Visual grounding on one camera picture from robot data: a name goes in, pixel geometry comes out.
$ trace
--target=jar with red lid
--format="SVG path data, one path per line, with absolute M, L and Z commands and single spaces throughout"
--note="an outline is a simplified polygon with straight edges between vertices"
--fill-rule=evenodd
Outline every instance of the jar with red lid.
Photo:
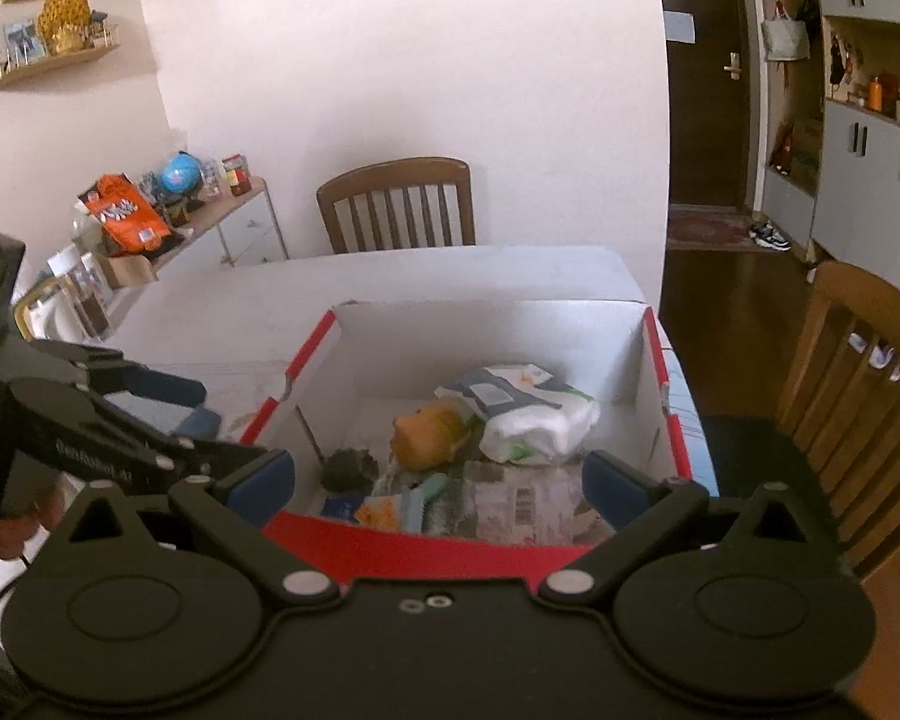
M 234 154 L 223 160 L 223 170 L 226 170 L 226 182 L 230 185 L 230 192 L 234 197 L 246 194 L 250 186 L 250 168 L 247 167 L 247 158 L 242 154 Z

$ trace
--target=dark green object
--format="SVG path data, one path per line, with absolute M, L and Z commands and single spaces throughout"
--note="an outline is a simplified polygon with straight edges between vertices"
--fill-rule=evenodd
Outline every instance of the dark green object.
M 369 493 L 380 475 L 365 449 L 338 449 L 327 460 L 320 483 L 329 493 Z

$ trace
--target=barcode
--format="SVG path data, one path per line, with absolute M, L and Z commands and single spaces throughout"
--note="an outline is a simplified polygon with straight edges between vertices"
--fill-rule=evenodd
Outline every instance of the barcode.
M 514 519 L 517 525 L 533 525 L 533 521 L 536 519 L 533 488 L 517 488 Z

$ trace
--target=circular black disc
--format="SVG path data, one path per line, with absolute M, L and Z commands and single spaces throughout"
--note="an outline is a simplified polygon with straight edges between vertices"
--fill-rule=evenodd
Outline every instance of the circular black disc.
M 617 594 L 613 622 L 664 680 L 735 703 L 832 691 L 874 639 L 874 612 L 856 581 L 805 544 L 769 539 L 644 566 Z
M 252 645 L 261 615 L 238 571 L 155 548 L 28 576 L 7 605 L 2 638 L 14 667 L 51 693 L 143 704 L 220 674 Z

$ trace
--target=white paper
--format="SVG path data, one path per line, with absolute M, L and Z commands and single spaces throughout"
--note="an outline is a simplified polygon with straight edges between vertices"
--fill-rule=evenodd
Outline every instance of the white paper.
M 693 26 L 693 14 L 679 10 L 663 11 L 663 31 L 667 40 L 676 43 L 696 43 L 697 32 Z

